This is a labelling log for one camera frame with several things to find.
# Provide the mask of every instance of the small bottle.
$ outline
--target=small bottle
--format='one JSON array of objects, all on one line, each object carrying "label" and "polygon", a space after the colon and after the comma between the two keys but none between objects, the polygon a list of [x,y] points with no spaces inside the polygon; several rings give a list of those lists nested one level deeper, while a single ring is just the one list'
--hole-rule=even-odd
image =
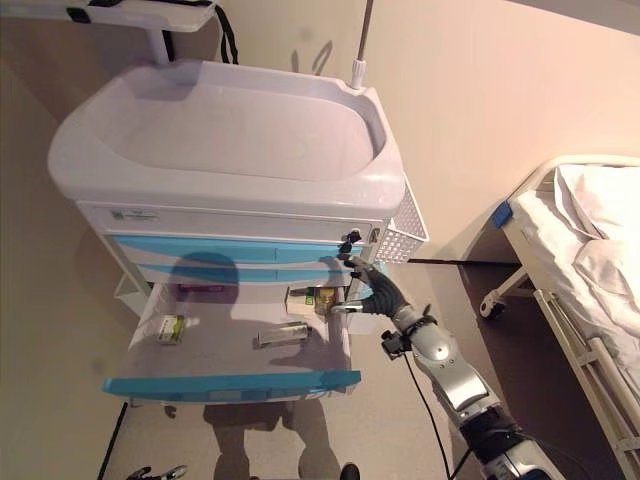
[{"label": "small bottle", "polygon": [[325,316],[336,303],[336,289],[332,287],[316,288],[316,307],[318,315]]}]

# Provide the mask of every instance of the blue drawer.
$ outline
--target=blue drawer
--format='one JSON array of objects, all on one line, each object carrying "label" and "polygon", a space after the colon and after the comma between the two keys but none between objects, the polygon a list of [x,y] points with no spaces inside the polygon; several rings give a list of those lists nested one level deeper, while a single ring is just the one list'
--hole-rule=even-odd
[{"label": "blue drawer", "polygon": [[[300,344],[257,348],[260,331],[292,321],[284,305],[286,285],[234,285],[185,294],[156,284],[118,377],[102,390],[132,399],[233,403],[347,394],[361,380],[351,368],[346,319],[305,319],[309,338]],[[338,300],[344,292],[338,290]],[[165,315],[182,315],[176,345],[157,336]]]},{"label": "blue drawer", "polygon": [[[142,235],[115,235],[113,238],[133,263],[170,263],[158,262],[158,255],[203,263],[307,263],[335,258],[340,246],[339,243],[331,245]],[[353,247],[354,253],[361,250],[360,246]]]},{"label": "blue drawer", "polygon": [[[138,265],[149,281],[173,283],[171,278],[200,280],[211,283],[295,283],[303,281],[339,281],[345,276],[343,270],[320,269],[274,269],[274,268],[206,268],[181,265]],[[145,270],[157,272],[160,276],[145,274]]]},{"label": "blue drawer", "polygon": [[328,392],[345,393],[359,371],[314,371],[174,378],[108,378],[102,391],[127,398],[168,402],[265,402]]}]

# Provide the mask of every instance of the caster wheel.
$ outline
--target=caster wheel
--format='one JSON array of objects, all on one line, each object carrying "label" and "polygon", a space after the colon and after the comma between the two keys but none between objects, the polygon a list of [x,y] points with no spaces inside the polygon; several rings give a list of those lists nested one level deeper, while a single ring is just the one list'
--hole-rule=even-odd
[{"label": "caster wheel", "polygon": [[484,300],[482,300],[482,304],[480,305],[480,316],[487,320],[496,318],[503,312],[506,306],[506,302],[498,295],[498,292],[492,290],[486,297],[484,297]]}]

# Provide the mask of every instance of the small box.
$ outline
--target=small box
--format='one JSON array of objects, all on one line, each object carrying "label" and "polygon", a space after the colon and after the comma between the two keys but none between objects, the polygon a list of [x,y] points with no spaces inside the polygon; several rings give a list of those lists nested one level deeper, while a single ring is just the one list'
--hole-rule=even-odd
[{"label": "small box", "polygon": [[158,333],[158,342],[162,345],[177,345],[184,333],[184,315],[164,315]]},{"label": "small box", "polygon": [[313,315],[316,305],[313,287],[288,290],[285,305],[289,315]]}]

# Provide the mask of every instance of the black shoe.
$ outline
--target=black shoe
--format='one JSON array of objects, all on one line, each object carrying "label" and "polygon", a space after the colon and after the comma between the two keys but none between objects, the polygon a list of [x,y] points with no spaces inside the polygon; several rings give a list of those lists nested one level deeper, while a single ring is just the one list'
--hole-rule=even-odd
[{"label": "black shoe", "polygon": [[354,463],[347,463],[342,467],[340,472],[340,480],[360,480],[360,470]]}]

